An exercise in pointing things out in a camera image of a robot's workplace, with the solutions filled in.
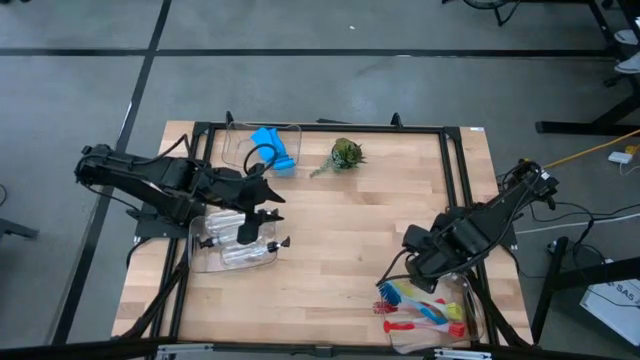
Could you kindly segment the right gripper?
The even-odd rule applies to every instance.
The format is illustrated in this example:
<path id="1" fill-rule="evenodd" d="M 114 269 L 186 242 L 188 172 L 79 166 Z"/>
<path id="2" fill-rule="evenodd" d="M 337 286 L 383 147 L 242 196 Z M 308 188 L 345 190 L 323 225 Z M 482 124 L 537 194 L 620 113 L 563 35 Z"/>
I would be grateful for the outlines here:
<path id="1" fill-rule="evenodd" d="M 436 290 L 442 272 L 449 268 L 450 250 L 445 244 L 446 235 L 444 227 L 433 226 L 426 230 L 412 224 L 403 237 L 402 246 L 410 253 L 405 260 L 410 282 L 429 294 Z"/>

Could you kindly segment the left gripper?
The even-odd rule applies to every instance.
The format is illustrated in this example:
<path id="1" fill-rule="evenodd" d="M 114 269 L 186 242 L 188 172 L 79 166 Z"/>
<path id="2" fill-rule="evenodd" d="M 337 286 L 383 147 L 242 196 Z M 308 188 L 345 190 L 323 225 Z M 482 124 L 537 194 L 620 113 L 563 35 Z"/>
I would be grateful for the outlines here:
<path id="1" fill-rule="evenodd" d="M 237 241 L 242 245 L 251 244 L 257 239 L 260 224 L 283 220 L 278 209 L 259 209 L 257 214 L 255 212 L 256 206 L 266 201 L 286 202 L 262 176 L 265 169 L 266 165 L 263 163 L 254 164 L 249 168 L 249 174 L 239 183 L 236 205 L 245 214 L 245 220 L 238 229 Z"/>

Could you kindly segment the clear pump dispenser bottle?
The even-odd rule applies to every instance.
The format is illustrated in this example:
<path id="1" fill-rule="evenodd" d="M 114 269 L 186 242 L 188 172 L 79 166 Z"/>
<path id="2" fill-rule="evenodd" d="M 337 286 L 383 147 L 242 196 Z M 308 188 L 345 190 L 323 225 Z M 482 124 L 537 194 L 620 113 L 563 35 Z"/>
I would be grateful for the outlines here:
<path id="1" fill-rule="evenodd" d="M 256 267 L 273 262 L 281 248 L 291 245 L 291 238 L 278 242 L 258 239 L 249 245 L 234 245 L 221 252 L 222 264 L 227 268 L 240 269 Z"/>
<path id="2" fill-rule="evenodd" d="M 204 235 L 198 241 L 200 248 L 227 247 L 237 244 L 239 227 L 245 222 L 243 213 L 225 210 L 204 218 Z"/>

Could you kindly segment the blue dish brush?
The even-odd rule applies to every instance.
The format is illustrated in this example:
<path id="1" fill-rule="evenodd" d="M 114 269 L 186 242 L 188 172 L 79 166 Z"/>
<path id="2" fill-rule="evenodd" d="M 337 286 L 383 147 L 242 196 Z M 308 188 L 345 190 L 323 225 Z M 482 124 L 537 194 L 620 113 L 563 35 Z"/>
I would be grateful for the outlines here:
<path id="1" fill-rule="evenodd" d="M 395 287 L 390 284 L 389 281 L 384 282 L 378 286 L 378 291 L 381 296 L 381 301 L 387 301 L 393 305 L 397 305 L 402 301 L 411 300 L 408 297 L 400 294 Z M 427 320 L 434 324 L 444 324 L 448 320 L 445 317 L 425 317 Z"/>

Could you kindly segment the green yellow dish brush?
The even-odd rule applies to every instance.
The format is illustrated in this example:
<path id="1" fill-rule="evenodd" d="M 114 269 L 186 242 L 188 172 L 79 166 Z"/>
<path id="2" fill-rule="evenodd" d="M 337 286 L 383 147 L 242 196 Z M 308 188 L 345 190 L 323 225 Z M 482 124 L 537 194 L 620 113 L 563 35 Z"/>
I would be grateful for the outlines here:
<path id="1" fill-rule="evenodd" d="M 405 297 L 421 303 L 439 317 L 445 317 L 448 321 L 461 321 L 463 310 L 456 302 L 447 302 L 443 298 L 428 298 L 428 294 L 405 280 L 391 280 L 395 289 Z"/>

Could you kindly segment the red dish brush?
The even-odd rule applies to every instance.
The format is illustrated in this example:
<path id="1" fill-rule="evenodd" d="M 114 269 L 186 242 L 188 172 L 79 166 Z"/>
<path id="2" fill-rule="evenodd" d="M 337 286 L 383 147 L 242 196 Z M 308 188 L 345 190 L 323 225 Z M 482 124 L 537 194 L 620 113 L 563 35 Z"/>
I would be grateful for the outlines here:
<path id="1" fill-rule="evenodd" d="M 444 317 L 447 305 L 438 302 L 421 302 L 406 300 L 397 305 L 387 301 L 377 301 L 373 304 L 373 311 L 376 314 L 389 314 L 398 311 L 420 313 L 424 317 Z"/>
<path id="2" fill-rule="evenodd" d="M 461 322 L 447 322 L 444 324 L 434 324 L 427 322 L 417 322 L 417 321 L 408 321 L 408 322 L 389 322 L 387 320 L 383 323 L 383 330 L 385 333 L 390 333 L 391 331 L 409 331 L 415 329 L 427 329 L 433 330 L 441 333 L 446 333 L 448 335 L 453 336 L 454 338 L 462 338 L 466 333 L 466 325 Z"/>

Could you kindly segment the clear plastic bin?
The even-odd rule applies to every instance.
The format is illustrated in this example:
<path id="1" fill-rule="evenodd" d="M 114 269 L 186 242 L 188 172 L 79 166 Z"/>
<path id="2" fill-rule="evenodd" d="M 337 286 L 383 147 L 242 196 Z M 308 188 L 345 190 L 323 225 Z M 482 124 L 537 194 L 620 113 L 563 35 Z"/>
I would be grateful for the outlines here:
<path id="1" fill-rule="evenodd" d="M 250 136 L 258 128 L 276 128 L 279 137 L 286 147 L 288 157 L 295 160 L 296 166 L 299 160 L 302 142 L 302 130 L 298 125 L 265 125 L 252 123 L 232 122 L 227 126 L 225 135 L 222 161 L 230 167 L 244 171 L 251 165 L 261 162 L 267 165 L 273 157 L 277 156 L 276 148 L 273 153 L 258 150 Z M 273 166 L 266 172 L 271 177 L 277 177 Z"/>
<path id="2" fill-rule="evenodd" d="M 428 298 L 443 298 L 447 302 L 458 303 L 462 310 L 461 322 L 466 325 L 466 333 L 462 338 L 454 338 L 446 333 L 427 329 L 415 329 L 409 331 L 391 331 L 384 334 L 389 339 L 391 346 L 400 354 L 410 354 L 429 348 L 451 347 L 456 345 L 469 345 L 482 339 L 485 333 L 484 315 L 482 306 L 473 293 L 468 279 L 461 275 L 447 275 L 439 279 L 436 290 Z M 398 311 L 389 314 L 377 314 L 383 323 L 389 322 L 427 322 L 432 323 L 420 313 Z"/>
<path id="3" fill-rule="evenodd" d="M 231 246 L 227 247 L 211 247 L 211 248 L 200 248 L 198 245 L 198 241 L 201 239 L 201 236 L 204 235 L 204 218 L 212 213 L 217 213 L 225 210 L 219 210 L 216 212 L 211 212 L 205 216 L 199 216 L 193 219 L 189 225 L 189 236 L 188 236 L 188 259 L 189 265 L 193 272 L 196 273 L 214 273 L 214 272 L 225 272 L 225 271 L 234 271 L 241 270 L 247 268 L 240 269 L 232 269 L 227 268 L 222 264 L 221 260 L 221 252 Z M 259 227 L 258 239 L 263 239 L 265 241 L 276 240 L 277 230 L 275 223 L 266 223 L 262 224 Z"/>

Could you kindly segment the potted green succulent plant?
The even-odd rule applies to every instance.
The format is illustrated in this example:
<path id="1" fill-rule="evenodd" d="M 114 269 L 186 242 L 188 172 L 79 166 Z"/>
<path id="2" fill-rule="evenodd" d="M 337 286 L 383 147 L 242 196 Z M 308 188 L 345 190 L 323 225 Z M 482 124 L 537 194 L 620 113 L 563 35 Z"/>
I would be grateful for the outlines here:
<path id="1" fill-rule="evenodd" d="M 312 171 L 310 177 L 313 178 L 328 171 L 340 173 L 355 169 L 360 164 L 365 163 L 365 156 L 363 155 L 361 144 L 357 144 L 347 138 L 338 138 L 323 164 Z"/>

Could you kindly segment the black stand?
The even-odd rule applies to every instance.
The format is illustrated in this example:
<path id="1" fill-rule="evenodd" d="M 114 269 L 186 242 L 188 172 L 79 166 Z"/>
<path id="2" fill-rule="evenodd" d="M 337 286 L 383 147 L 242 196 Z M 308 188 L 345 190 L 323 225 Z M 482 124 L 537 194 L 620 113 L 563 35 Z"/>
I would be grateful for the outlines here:
<path id="1" fill-rule="evenodd" d="M 543 277 L 543 286 L 531 325 L 535 343 L 538 343 L 542 336 L 555 292 L 581 289 L 585 293 L 591 285 L 640 280 L 640 256 L 607 262 L 602 254 L 593 248 L 588 251 L 588 257 L 594 263 L 591 266 L 581 266 L 578 264 L 578 254 L 584 248 L 582 243 L 572 242 L 567 237 L 561 237 L 548 245 L 551 261 L 547 274 Z"/>

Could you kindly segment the white cardboard box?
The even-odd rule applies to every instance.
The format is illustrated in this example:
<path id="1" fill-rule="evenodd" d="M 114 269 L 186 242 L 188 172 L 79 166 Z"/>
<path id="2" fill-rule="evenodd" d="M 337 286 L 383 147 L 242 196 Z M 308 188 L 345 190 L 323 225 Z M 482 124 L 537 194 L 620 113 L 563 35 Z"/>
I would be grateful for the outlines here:
<path id="1" fill-rule="evenodd" d="M 640 280 L 591 285 L 580 305 L 633 346 L 640 346 Z"/>

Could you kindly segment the black desk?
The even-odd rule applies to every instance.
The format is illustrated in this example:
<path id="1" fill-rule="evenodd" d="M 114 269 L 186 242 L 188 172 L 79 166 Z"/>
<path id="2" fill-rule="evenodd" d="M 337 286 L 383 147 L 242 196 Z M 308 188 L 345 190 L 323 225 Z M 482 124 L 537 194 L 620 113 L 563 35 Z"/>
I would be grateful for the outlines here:
<path id="1" fill-rule="evenodd" d="M 609 28 L 602 14 L 602 9 L 608 9 L 616 2 L 624 15 L 627 29 L 631 29 L 639 40 L 638 45 L 624 45 L 614 38 L 614 32 Z M 588 0 L 589 5 L 601 32 L 606 40 L 607 53 L 618 61 L 628 59 L 640 50 L 640 0 L 602 0 L 598 5 L 596 0 Z M 600 117 L 588 123 L 550 122 L 541 121 L 535 124 L 538 133 L 554 133 L 567 135 L 598 135 L 619 137 L 640 137 L 640 125 L 620 125 L 620 122 L 634 112 L 640 112 L 640 74 L 621 74 L 607 79 L 606 87 L 627 79 L 631 86 L 631 94 Z"/>

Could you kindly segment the black crossbar with silver rails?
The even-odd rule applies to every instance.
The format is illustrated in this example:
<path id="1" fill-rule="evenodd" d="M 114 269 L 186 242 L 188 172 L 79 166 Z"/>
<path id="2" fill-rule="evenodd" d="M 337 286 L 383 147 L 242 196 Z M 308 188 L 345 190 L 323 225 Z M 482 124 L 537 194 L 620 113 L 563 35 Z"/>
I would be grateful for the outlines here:
<path id="1" fill-rule="evenodd" d="M 395 355 L 389 346 L 286 345 L 233 342 L 179 343 L 173 337 L 115 339 L 108 341 L 0 349 L 0 360 L 131 360 L 152 355 L 190 352 L 286 353 L 331 358 L 340 355 Z M 428 348 L 411 353 L 430 360 L 621 360 L 610 356 L 517 348 L 490 344 L 469 347 Z"/>

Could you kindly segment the black stand foot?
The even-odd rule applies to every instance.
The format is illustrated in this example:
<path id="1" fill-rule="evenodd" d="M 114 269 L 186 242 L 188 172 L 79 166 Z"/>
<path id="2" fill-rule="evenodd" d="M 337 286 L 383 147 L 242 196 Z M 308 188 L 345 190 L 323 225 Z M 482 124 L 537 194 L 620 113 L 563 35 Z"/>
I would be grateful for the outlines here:
<path id="1" fill-rule="evenodd" d="M 38 234 L 38 230 L 0 218 L 0 241 L 5 235 L 17 235 L 27 239 L 34 239 Z"/>

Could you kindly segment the black chair base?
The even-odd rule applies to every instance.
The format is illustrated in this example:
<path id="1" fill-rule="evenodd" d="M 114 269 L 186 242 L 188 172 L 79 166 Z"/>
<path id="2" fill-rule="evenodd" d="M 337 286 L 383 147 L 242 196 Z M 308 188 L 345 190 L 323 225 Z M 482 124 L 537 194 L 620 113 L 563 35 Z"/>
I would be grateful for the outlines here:
<path id="1" fill-rule="evenodd" d="M 499 27 L 504 26 L 514 15 L 523 0 L 462 0 L 467 6 L 482 11 L 492 11 Z M 500 9 L 512 4 L 509 13 L 503 17 Z"/>

